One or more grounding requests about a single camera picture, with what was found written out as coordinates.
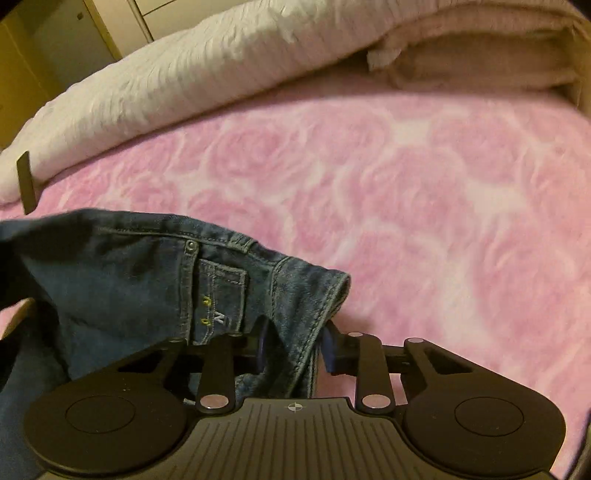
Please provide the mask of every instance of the jeans pocket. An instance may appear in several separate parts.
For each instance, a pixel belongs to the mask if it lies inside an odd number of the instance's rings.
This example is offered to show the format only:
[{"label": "jeans pocket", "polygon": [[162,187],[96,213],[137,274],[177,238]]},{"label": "jeans pocket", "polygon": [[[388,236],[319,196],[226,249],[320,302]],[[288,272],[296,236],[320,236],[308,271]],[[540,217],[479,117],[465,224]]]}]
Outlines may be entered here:
[{"label": "jeans pocket", "polygon": [[244,316],[246,271],[209,260],[197,260],[197,270],[193,343],[206,343],[214,335],[238,332]]}]

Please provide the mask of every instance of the blue jeans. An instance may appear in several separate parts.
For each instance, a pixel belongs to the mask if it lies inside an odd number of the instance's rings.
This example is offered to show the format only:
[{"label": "blue jeans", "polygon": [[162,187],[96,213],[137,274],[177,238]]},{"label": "blue jeans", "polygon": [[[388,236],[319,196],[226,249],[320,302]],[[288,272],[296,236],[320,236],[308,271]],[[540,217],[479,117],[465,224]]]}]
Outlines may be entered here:
[{"label": "blue jeans", "polygon": [[347,274],[268,250],[199,220],[78,210],[0,222],[0,307],[36,299],[38,319],[0,342],[0,478],[40,470],[22,418],[36,398],[169,337],[205,343],[267,315],[279,347],[237,397],[306,397],[317,335],[347,296]]}]

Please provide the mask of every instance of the pink blanket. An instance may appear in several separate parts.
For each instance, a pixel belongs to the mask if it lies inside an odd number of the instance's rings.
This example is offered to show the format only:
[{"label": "pink blanket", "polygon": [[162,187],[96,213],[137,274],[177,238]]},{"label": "pink blanket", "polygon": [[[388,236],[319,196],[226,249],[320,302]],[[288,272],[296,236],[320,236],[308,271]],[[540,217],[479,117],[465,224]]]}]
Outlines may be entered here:
[{"label": "pink blanket", "polygon": [[[591,406],[591,126],[563,101],[338,67],[71,169],[33,216],[80,207],[189,215],[350,272],[343,331],[425,337],[548,396],[567,470]],[[318,395],[353,387],[321,373]]]}]

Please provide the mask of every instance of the white comforter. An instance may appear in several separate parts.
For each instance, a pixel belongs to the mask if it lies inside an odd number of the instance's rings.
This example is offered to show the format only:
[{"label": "white comforter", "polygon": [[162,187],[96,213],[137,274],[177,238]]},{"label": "white comforter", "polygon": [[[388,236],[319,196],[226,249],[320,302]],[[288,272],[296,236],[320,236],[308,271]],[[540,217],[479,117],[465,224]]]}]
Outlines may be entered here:
[{"label": "white comforter", "polygon": [[[41,108],[0,153],[0,204],[19,198],[16,160],[26,150],[34,178],[43,183],[138,135],[334,63],[397,24],[473,1],[258,0],[210,17]],[[580,15],[566,0],[502,3]]]}]

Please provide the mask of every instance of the belt loop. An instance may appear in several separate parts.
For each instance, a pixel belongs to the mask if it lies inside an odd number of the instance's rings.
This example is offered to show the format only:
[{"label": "belt loop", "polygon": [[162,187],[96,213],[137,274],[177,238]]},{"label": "belt loop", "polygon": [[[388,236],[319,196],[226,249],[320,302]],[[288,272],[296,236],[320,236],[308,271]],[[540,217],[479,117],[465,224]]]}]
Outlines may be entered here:
[{"label": "belt loop", "polygon": [[235,232],[228,242],[228,248],[234,248],[239,250],[243,254],[248,252],[248,249],[254,243],[254,239],[249,236],[243,235],[242,233]]},{"label": "belt loop", "polygon": [[193,270],[198,253],[199,243],[195,240],[187,240],[184,245],[180,272],[181,336],[184,336],[187,342],[190,341],[191,325],[193,324]]}]

